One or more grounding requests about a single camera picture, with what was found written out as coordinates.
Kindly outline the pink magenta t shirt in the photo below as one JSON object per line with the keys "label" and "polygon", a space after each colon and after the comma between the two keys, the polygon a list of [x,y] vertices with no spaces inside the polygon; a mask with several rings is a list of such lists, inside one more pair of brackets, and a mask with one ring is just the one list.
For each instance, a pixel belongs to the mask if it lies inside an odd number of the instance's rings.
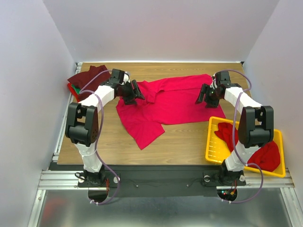
{"label": "pink magenta t shirt", "polygon": [[135,105],[120,99],[116,110],[128,134],[139,149],[144,149],[165,132],[163,125],[206,122],[212,116],[225,118],[220,106],[196,104],[201,86],[211,83],[207,74],[138,82],[145,99],[138,99]]}

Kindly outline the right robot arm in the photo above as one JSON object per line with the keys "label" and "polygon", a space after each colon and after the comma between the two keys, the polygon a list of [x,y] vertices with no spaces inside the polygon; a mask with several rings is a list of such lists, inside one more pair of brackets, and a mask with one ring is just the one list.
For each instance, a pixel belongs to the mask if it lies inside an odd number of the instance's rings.
{"label": "right robot arm", "polygon": [[243,169],[249,165],[249,159],[274,137],[273,108],[254,101],[239,84],[231,82],[229,73],[230,70],[215,73],[210,85],[202,85],[196,100],[196,104],[205,102],[207,107],[217,108],[224,99],[241,115],[239,125],[232,127],[231,154],[219,166],[218,173],[204,176],[206,183],[214,182],[217,186],[244,182]]}

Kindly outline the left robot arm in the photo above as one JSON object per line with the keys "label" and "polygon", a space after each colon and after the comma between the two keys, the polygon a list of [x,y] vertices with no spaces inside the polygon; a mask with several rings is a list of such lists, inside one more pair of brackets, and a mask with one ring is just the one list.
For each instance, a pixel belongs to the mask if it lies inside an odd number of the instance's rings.
{"label": "left robot arm", "polygon": [[80,89],[80,94],[88,94],[86,99],[68,106],[65,136],[78,149],[83,161],[83,171],[75,174],[79,187],[101,187],[108,183],[105,176],[107,165],[97,152],[104,122],[104,106],[116,97],[121,97],[126,105],[144,99],[136,80],[130,80],[128,72],[118,69],[108,72],[110,77],[99,82],[95,90],[90,89],[89,85],[106,71],[95,75]]}

